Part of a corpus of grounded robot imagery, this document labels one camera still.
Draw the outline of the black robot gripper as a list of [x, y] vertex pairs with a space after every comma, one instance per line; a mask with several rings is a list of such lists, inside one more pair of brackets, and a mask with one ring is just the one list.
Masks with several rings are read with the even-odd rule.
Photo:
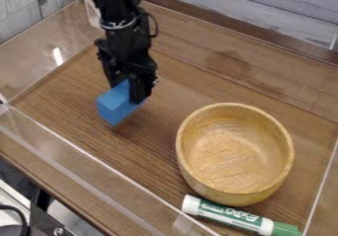
[[151, 14], [138, 14], [127, 24], [100, 21], [106, 38], [95, 41], [108, 84], [116, 87], [128, 79], [134, 104], [141, 104], [153, 95], [158, 79], [158, 65], [150, 56], [150, 48], [159, 31], [151, 33], [151, 18]]

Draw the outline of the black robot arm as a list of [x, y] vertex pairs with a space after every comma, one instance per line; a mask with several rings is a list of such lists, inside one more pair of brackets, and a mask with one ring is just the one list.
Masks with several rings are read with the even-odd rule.
[[158, 64], [150, 55], [159, 35], [155, 16], [141, 6], [143, 0], [92, 0], [99, 10], [99, 27], [106, 37], [95, 41], [98, 59], [115, 88], [127, 81], [127, 95], [141, 104], [153, 94]]

